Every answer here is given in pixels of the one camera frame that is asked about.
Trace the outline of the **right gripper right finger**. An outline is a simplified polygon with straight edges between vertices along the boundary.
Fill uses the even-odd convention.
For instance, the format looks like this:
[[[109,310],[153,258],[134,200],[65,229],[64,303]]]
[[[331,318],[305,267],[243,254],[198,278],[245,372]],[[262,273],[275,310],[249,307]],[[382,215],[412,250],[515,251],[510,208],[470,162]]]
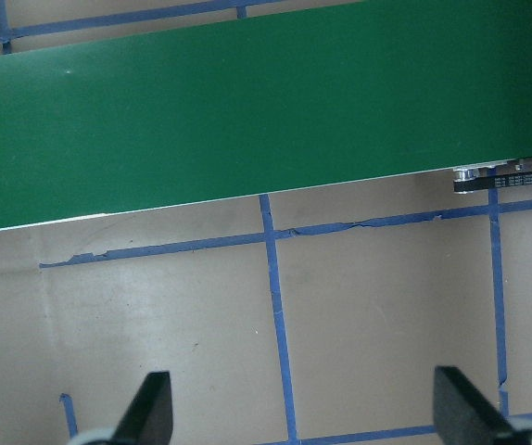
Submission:
[[[514,444],[513,426],[455,366],[436,366],[433,425],[443,444]]]

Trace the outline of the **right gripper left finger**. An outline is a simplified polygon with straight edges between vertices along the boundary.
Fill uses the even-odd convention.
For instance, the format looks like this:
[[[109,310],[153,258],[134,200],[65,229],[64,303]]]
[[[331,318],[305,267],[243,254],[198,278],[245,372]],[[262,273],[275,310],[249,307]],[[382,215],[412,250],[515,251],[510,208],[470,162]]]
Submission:
[[[168,445],[172,434],[170,372],[148,373],[119,421],[110,443]]]

